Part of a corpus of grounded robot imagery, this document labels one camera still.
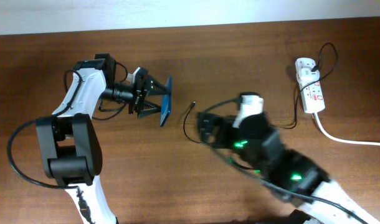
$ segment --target robotic arm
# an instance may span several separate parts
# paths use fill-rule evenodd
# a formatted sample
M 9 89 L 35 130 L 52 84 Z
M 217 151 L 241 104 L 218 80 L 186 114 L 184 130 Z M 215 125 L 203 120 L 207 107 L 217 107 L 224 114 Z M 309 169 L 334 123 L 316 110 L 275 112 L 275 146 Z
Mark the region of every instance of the robotic arm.
M 208 113 L 230 102 L 239 106 L 236 117 Z M 285 148 L 278 130 L 270 125 L 263 112 L 263 103 L 264 100 L 256 93 L 242 93 L 240 98 L 219 103 L 199 113 L 197 127 L 201 141 L 236 169 L 259 180 L 274 196 L 308 214 L 308 218 L 297 223 L 379 224 L 311 159 Z M 210 136 L 215 137 L 214 142 L 208 141 Z M 230 149 L 250 167 L 226 157 L 219 152 L 221 149 Z
M 162 95 L 164 107 L 169 111 L 164 109 L 161 126 L 170 113 L 171 77 L 164 86 L 148 75 L 147 70 L 138 68 L 134 74 L 128 74 L 130 84 L 116 83 L 115 69 L 116 62 L 109 54 L 97 54 L 94 60 L 77 62 L 73 82 L 53 112 L 58 116 L 36 123 L 45 174 L 55 179 L 58 186 L 77 187 L 66 191 L 83 223 L 118 223 L 100 183 L 102 150 L 91 121 L 98 99 L 126 103 L 129 114 L 136 112 L 141 118 L 161 112 L 160 106 L 146 101 L 145 97 Z M 64 112 L 70 101 L 70 108 Z M 73 138 L 75 145 L 59 145 L 68 138 Z

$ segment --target white power strip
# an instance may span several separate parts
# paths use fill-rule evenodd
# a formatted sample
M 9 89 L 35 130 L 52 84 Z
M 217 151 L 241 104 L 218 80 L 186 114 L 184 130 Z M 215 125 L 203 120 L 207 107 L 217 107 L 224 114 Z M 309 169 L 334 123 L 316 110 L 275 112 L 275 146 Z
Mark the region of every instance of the white power strip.
M 320 78 L 319 70 L 312 72 L 312 68 L 315 65 L 315 61 L 311 58 L 298 58 L 295 62 L 297 81 L 300 84 L 300 90 L 307 84 L 315 82 Z M 301 97 L 305 113 L 317 113 L 326 108 L 320 82 L 316 82 L 306 87 L 301 92 Z

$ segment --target blue rectangular object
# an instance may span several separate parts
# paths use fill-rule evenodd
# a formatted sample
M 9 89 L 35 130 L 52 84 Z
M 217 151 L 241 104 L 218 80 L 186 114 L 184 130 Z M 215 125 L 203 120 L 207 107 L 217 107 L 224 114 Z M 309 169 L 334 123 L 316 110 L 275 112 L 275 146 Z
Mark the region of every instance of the blue rectangular object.
M 167 120 L 168 116 L 171 114 L 171 107 L 172 107 L 172 76 L 168 78 L 165 84 L 166 87 L 168 87 L 171 90 L 170 94 L 163 95 L 161 97 L 161 119 L 159 121 L 159 126 L 164 126 L 165 121 Z

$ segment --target power strip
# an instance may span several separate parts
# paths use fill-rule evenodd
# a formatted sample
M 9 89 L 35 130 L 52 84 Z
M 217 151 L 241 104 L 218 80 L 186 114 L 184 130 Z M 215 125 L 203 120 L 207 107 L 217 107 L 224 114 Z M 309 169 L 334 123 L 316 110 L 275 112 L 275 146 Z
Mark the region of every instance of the power strip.
M 315 65 L 316 62 L 311 58 L 298 58 L 295 62 L 297 81 L 300 84 L 300 89 L 320 78 L 319 70 L 312 72 L 312 68 Z M 326 108 L 320 82 L 316 82 L 302 90 L 301 97 L 305 113 L 317 113 Z

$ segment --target wooden surface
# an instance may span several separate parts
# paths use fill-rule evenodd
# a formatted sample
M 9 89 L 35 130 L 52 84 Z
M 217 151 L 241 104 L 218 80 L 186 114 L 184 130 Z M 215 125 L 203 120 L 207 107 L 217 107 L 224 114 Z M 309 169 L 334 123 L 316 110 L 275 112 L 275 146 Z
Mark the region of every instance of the wooden surface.
M 322 83 L 323 126 L 339 138 L 380 141 L 380 18 L 0 36 L 0 223 L 81 222 L 64 191 L 29 184 L 12 171 L 6 145 L 20 124 L 56 109 L 65 95 L 63 72 L 99 52 L 111 53 L 130 71 L 142 66 L 158 80 L 174 78 L 173 112 L 164 128 L 159 115 L 136 119 L 122 113 L 93 122 L 103 150 L 104 193 L 120 223 L 218 223 L 289 214 L 292 206 L 208 147 L 186 140 L 183 113 L 193 100 L 196 112 L 256 91 L 271 122 L 291 120 L 293 64 L 298 57 L 317 58 L 326 41 L 336 45 L 340 61 Z M 332 61 L 327 51 L 323 67 Z M 329 140 L 310 115 L 298 111 L 298 126 L 281 131 L 282 141 L 313 158 L 380 220 L 380 147 Z M 235 108 L 216 112 L 235 114 Z M 196 137 L 194 114 L 188 132 Z M 43 173 L 34 127 L 19 135 L 13 154 L 27 175 L 54 183 Z

